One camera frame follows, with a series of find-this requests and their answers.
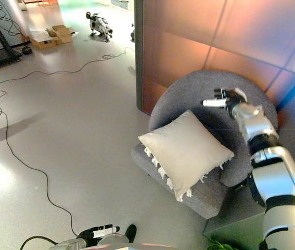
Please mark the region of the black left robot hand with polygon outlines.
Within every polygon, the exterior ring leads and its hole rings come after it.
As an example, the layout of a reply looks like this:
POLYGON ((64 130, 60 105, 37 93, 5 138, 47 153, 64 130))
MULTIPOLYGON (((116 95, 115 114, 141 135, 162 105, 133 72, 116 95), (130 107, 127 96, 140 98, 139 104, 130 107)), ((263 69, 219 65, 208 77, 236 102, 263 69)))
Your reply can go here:
POLYGON ((109 234, 117 233, 119 232, 120 227, 114 226, 113 224, 107 224, 104 226, 97 226, 92 227, 87 230, 84 230, 80 232, 77 236, 77 238, 81 238, 84 240, 92 240, 92 239, 98 239, 103 238, 109 234))

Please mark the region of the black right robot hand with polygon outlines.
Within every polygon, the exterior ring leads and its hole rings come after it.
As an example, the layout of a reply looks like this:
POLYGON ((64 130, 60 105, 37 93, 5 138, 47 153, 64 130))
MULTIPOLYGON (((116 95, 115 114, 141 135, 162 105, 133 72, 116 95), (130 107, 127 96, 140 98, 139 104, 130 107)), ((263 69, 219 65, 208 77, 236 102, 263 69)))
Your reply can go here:
POLYGON ((236 105, 247 103, 246 94, 237 87, 234 89, 216 88, 213 92, 214 99, 202 100, 200 104, 203 107, 224 108, 231 117, 236 105))

